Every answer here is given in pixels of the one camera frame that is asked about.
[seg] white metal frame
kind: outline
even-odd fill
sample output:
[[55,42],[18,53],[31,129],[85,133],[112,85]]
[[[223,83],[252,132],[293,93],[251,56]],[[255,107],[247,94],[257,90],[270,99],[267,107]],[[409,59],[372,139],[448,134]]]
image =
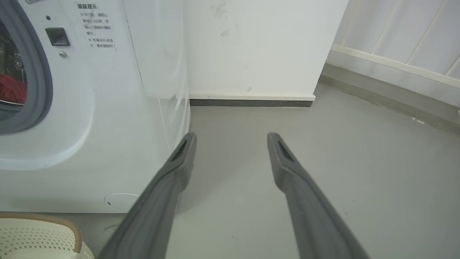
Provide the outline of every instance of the white metal frame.
[[393,59],[389,59],[389,58],[386,58],[386,57],[382,57],[382,56],[379,56],[379,55],[375,54],[375,52],[380,47],[380,44],[383,42],[384,38],[386,37],[386,33],[387,33],[387,30],[388,30],[389,24],[392,22],[393,16],[397,12],[397,10],[398,10],[398,8],[400,6],[400,2],[401,2],[401,0],[398,0],[396,2],[395,6],[393,8],[393,11],[391,12],[391,15],[389,16],[388,20],[386,21],[386,24],[385,24],[385,26],[384,26],[384,28],[382,30],[382,33],[380,34],[380,37],[377,40],[377,43],[375,44],[374,49],[372,50],[371,53],[367,53],[367,52],[360,51],[360,50],[353,49],[353,48],[349,48],[349,47],[344,47],[344,45],[345,45],[345,43],[346,43],[346,41],[347,41],[347,39],[349,37],[349,33],[351,31],[351,28],[352,28],[352,26],[354,24],[354,20],[355,20],[356,14],[357,14],[357,10],[359,10],[360,4],[362,3],[362,1],[359,1],[356,4],[355,9],[353,10],[353,15],[352,15],[350,24],[348,25],[348,28],[346,30],[346,33],[345,33],[343,39],[340,41],[340,46],[332,46],[331,51],[335,51],[335,52],[339,52],[339,53],[342,53],[342,54],[350,55],[350,56],[353,56],[353,57],[356,57],[356,58],[364,59],[364,60],[371,61],[371,62],[374,62],[374,63],[378,63],[378,64],[381,64],[381,65],[386,65],[386,66],[396,68],[398,70],[401,70],[401,71],[404,71],[404,72],[407,72],[407,73],[411,73],[411,74],[414,74],[414,75],[418,75],[418,76],[425,77],[425,78],[428,78],[428,79],[431,79],[431,80],[434,80],[434,81],[437,81],[437,82],[445,83],[447,85],[451,85],[451,86],[460,88],[460,80],[457,79],[457,78],[449,76],[450,73],[455,69],[455,67],[460,63],[460,56],[457,57],[456,61],[452,63],[452,65],[449,67],[449,69],[447,70],[447,72],[445,74],[440,74],[440,73],[433,72],[433,71],[430,71],[430,70],[427,70],[427,69],[424,69],[424,68],[420,68],[420,67],[417,67],[417,66],[414,66],[414,65],[410,64],[412,59],[414,58],[415,54],[418,52],[420,46],[422,46],[422,44],[424,43],[425,39],[427,38],[429,32],[433,28],[433,24],[437,21],[440,13],[444,10],[448,0],[444,0],[444,2],[441,4],[441,6],[439,7],[438,11],[436,12],[436,15],[433,17],[430,25],[427,27],[427,29],[426,29],[425,33],[423,34],[422,38],[420,39],[419,43],[417,44],[417,46],[415,47],[414,51],[412,52],[412,54],[410,55],[410,57],[408,58],[408,60],[405,63],[400,62],[400,61],[396,61],[396,60],[393,60]]

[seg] white vertical bar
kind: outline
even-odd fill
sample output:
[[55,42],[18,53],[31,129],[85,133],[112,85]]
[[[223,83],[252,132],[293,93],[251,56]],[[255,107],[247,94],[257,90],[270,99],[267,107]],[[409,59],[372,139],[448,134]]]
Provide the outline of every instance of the white vertical bar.
[[350,34],[351,27],[353,26],[353,23],[355,22],[356,15],[358,14],[359,6],[361,4],[361,0],[356,0],[356,6],[355,9],[353,10],[353,14],[351,15],[350,19],[350,24],[348,24],[348,28],[346,29],[345,35],[342,39],[342,42],[340,43],[340,46],[344,46],[346,40],[348,39],[348,35]]
[[452,63],[452,65],[450,66],[449,70],[447,70],[445,76],[448,77],[448,76],[450,75],[450,73],[452,72],[452,70],[454,70],[454,69],[457,67],[457,65],[458,65],[459,63],[460,63],[460,55],[457,57],[457,59],[455,60],[455,62]]
[[385,39],[386,33],[388,31],[388,27],[391,24],[391,21],[393,19],[393,15],[396,13],[398,7],[400,6],[401,0],[396,1],[395,6],[393,7],[393,11],[391,11],[390,16],[388,17],[388,20],[386,21],[385,27],[383,27],[382,33],[380,33],[379,39],[377,40],[377,43],[374,46],[374,49],[372,50],[371,54],[373,55],[377,49],[380,47],[382,44],[383,40]]
[[433,19],[431,20],[431,23],[430,25],[428,26],[428,28],[426,28],[426,31],[425,33],[423,34],[422,38],[420,39],[419,43],[417,44],[417,46],[415,47],[414,51],[412,52],[412,54],[410,54],[410,57],[408,58],[408,60],[406,61],[406,64],[410,64],[410,62],[412,62],[412,59],[414,59],[414,56],[415,54],[418,52],[420,46],[422,46],[423,42],[425,41],[426,37],[428,36],[429,32],[431,31],[431,29],[433,28],[433,24],[437,21],[437,18],[439,17],[439,15],[443,12],[444,10],[444,7],[446,6],[448,0],[444,0],[444,2],[441,4],[441,6],[439,7],[439,9],[437,10],[436,12],[436,15],[433,17]]

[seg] white washing machine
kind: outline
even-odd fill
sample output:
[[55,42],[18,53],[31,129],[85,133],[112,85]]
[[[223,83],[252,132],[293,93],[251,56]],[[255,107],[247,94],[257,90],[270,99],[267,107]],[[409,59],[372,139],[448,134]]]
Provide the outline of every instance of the white washing machine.
[[182,0],[0,0],[0,211],[127,212],[190,125]]

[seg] white laundry basket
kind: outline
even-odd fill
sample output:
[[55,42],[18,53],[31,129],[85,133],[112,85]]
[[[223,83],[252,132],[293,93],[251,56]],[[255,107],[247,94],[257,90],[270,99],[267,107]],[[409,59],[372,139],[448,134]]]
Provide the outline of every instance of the white laundry basket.
[[27,212],[0,212],[0,259],[93,259],[72,222]]

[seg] perforated plastic basket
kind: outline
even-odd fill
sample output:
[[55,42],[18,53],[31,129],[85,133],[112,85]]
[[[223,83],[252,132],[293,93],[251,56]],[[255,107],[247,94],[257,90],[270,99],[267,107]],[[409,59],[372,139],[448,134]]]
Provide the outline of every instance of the perforated plastic basket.
[[93,259],[80,230],[58,217],[0,212],[0,259]]

